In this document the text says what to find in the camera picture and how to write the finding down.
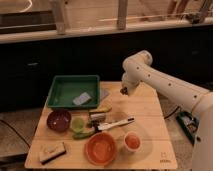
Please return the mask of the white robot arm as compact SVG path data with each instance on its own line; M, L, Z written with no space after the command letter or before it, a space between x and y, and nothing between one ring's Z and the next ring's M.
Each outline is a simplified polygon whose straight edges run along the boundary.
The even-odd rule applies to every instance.
M132 95L145 82L199 119L191 171L213 171L213 91L151 67L152 55L142 50L123 61L121 93Z

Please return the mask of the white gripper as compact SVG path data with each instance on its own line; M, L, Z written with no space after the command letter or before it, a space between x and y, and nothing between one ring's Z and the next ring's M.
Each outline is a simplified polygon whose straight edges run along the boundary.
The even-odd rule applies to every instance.
M131 81L126 75L122 77L122 88L126 87L128 89L128 93L133 93L137 86L138 84Z

